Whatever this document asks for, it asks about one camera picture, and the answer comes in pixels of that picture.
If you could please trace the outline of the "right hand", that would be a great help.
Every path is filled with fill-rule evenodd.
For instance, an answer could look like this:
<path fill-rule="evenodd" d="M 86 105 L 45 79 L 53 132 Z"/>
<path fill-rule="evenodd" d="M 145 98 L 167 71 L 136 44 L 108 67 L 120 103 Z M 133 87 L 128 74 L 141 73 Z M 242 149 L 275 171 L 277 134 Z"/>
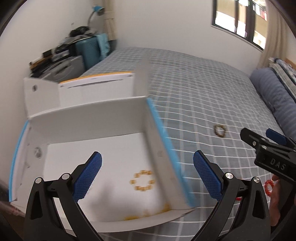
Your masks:
<path fill-rule="evenodd" d="M 275 182 L 275 184 L 270 196 L 269 214 L 271 226 L 276 226 L 280 219 L 280 178 L 276 175 L 273 175 L 272 181 Z"/>

